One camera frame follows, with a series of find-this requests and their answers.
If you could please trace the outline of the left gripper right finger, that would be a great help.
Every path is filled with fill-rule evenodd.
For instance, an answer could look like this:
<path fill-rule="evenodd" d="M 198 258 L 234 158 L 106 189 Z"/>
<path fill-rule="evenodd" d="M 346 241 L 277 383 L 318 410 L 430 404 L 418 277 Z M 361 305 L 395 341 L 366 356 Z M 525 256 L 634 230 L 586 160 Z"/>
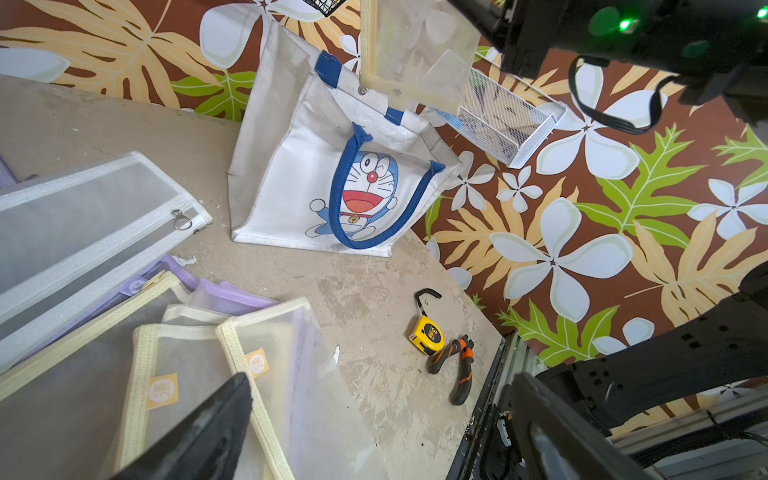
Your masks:
<path fill-rule="evenodd" d="M 511 388 L 512 427 L 527 479 L 650 477 L 532 375 L 516 375 Z"/>

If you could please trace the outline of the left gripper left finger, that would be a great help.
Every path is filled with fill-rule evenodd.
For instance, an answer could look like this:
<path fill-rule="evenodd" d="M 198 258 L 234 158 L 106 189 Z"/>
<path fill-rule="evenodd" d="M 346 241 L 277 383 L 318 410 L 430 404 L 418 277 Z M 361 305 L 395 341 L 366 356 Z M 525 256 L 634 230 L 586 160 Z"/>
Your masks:
<path fill-rule="evenodd" d="M 232 479 L 251 412 L 244 373 L 233 375 L 116 479 Z"/>

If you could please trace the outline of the cream trimmed mesh pouch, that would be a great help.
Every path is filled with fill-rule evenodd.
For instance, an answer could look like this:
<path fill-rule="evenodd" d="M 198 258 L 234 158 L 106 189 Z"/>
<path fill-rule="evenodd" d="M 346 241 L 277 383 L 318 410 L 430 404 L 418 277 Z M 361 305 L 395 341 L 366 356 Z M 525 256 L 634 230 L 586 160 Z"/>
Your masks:
<path fill-rule="evenodd" d="M 154 277 L 140 293 L 82 325 L 1 377 L 4 479 L 107 479 L 111 475 L 136 328 L 161 321 L 178 279 Z"/>

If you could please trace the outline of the white Doraemon canvas bag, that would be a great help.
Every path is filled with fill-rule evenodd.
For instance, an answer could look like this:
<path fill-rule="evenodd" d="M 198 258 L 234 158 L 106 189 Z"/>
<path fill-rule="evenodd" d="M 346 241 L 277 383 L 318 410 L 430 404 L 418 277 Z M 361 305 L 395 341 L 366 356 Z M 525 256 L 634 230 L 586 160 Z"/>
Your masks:
<path fill-rule="evenodd" d="M 278 23 L 264 37 L 228 170 L 233 240 L 389 256 L 458 178 L 458 156 L 335 56 Z"/>

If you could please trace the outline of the yellow trimmed mesh pouch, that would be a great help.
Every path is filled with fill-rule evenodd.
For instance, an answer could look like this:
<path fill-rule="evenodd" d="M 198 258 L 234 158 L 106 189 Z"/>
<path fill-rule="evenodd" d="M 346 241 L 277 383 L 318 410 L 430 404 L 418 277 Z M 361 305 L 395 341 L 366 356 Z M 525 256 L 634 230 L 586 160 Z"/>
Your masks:
<path fill-rule="evenodd" d="M 360 83 L 389 106 L 457 114 L 480 32 L 448 1 L 362 1 Z"/>

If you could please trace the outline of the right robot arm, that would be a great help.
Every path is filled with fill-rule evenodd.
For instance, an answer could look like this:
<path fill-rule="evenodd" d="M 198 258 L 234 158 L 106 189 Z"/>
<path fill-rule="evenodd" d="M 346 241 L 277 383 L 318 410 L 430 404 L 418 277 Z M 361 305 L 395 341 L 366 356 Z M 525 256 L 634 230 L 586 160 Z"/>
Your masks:
<path fill-rule="evenodd" d="M 494 141 L 428 211 L 429 251 L 548 367 L 625 350 L 767 259 L 763 1 L 477 7 Z"/>

